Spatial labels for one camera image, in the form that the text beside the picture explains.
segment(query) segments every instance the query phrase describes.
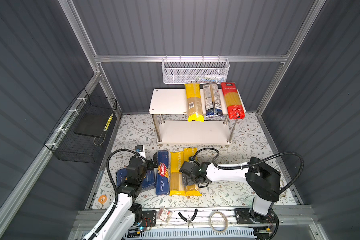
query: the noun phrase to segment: pliers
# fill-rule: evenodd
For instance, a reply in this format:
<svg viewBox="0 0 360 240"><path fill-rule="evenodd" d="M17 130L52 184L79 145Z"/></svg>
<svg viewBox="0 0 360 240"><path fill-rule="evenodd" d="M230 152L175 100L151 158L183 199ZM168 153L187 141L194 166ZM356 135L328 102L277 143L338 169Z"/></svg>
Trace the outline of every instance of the pliers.
<svg viewBox="0 0 360 240"><path fill-rule="evenodd" d="M188 216L188 219L186 219L186 218L179 212L179 217L180 217L182 220L184 220L184 221L186 221L186 222L188 223L188 228L189 228L189 225L190 225L190 224L192 224L192 227L194 227L192 221L196 218L196 215L197 215L197 209L195 209L195 212L193 213L193 216L192 216L192 217Z"/></svg>

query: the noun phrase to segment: black mounting plate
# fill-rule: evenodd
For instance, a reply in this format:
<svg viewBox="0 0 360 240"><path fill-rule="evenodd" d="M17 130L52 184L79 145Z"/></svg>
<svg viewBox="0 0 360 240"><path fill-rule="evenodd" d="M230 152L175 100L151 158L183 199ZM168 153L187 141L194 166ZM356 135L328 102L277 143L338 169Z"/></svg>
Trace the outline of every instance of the black mounting plate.
<svg viewBox="0 0 360 240"><path fill-rule="evenodd" d="M156 225L156 213L157 211L155 210L151 210L151 211L142 211L142 220L141 220L141 224L139 225L139 227L145 227L146 225L148 225L148 227L154 227ZM144 218L149 218L152 222L152 225L151 223L149 222L149 220L147 219L147 224L145 224L145 220Z"/></svg>
<svg viewBox="0 0 360 240"><path fill-rule="evenodd" d="M235 209L235 217L238 224L254 224L254 223L269 223L267 219L260 219L259 222L254 222L251 219L251 208Z"/></svg>

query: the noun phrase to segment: white vent grille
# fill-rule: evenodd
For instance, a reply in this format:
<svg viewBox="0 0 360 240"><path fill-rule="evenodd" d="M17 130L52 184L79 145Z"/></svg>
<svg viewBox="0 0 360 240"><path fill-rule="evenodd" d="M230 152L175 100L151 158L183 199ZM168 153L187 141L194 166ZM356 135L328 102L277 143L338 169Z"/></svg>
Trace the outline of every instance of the white vent grille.
<svg viewBox="0 0 360 240"><path fill-rule="evenodd" d="M229 70L228 59L216 61L186 60L179 58L177 61L163 58L163 82L165 84L186 83L222 83L226 82Z"/></svg>
<svg viewBox="0 0 360 240"><path fill-rule="evenodd" d="M139 237L127 237L125 239L178 239L178 238L218 238L218 237L244 237L256 239L252 228L229 227L224 233L216 233L211 228L179 228L179 229L152 229L140 234Z"/></svg>

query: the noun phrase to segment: white wire basket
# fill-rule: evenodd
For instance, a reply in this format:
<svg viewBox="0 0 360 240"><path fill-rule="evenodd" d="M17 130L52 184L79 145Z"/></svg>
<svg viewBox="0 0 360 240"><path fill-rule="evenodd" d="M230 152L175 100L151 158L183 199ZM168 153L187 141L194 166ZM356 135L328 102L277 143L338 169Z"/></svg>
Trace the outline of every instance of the white wire basket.
<svg viewBox="0 0 360 240"><path fill-rule="evenodd" d="M163 82L165 84L222 83L229 70L227 58L216 60L203 58L163 58Z"/></svg>

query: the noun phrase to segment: white shelf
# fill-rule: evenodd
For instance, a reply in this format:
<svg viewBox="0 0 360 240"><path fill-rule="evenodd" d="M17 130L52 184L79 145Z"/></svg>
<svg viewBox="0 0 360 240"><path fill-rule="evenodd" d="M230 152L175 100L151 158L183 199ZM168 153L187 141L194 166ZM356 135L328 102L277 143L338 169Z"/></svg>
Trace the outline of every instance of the white shelf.
<svg viewBox="0 0 360 240"><path fill-rule="evenodd" d="M166 120L159 124L162 135L160 144L202 144L229 145L230 135L228 124L222 121L179 121Z"/></svg>
<svg viewBox="0 0 360 240"><path fill-rule="evenodd" d="M225 105L223 91L219 89L221 107L223 114L228 114ZM202 99L203 114L205 115L204 91L200 89ZM149 107L150 114L187 114L187 94L185 89L154 89Z"/></svg>

